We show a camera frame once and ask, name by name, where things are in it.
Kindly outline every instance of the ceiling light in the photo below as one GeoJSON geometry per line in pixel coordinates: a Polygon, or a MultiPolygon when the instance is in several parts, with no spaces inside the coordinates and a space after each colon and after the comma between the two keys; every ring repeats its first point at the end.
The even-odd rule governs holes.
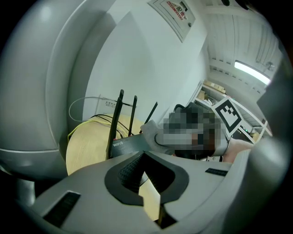
{"type": "Polygon", "coordinates": [[[268,85],[271,81],[268,77],[266,77],[265,75],[263,75],[259,71],[255,70],[255,69],[251,68],[250,66],[245,65],[239,61],[235,61],[234,67],[254,76],[255,78],[259,79],[261,82],[265,83],[266,85],[268,85]]]}

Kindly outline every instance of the yellow surface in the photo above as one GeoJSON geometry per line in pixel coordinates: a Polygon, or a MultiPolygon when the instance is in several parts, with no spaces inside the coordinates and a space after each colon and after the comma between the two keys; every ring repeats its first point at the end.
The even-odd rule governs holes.
{"type": "MultiPolygon", "coordinates": [[[[102,117],[112,121],[111,118],[105,116],[102,117]]],[[[91,119],[105,122],[105,120],[98,117],[91,119]]],[[[130,116],[120,115],[119,121],[128,128],[130,116]]],[[[132,125],[133,134],[139,133],[142,124],[141,121],[134,119],[132,125]]],[[[66,167],[68,175],[82,167],[105,161],[109,131],[109,126],[97,122],[88,122],[77,128],[70,138],[66,152],[66,167]]],[[[144,199],[144,209],[148,216],[152,220],[158,219],[160,195],[150,180],[147,180],[140,187],[139,195],[144,199]]]]}

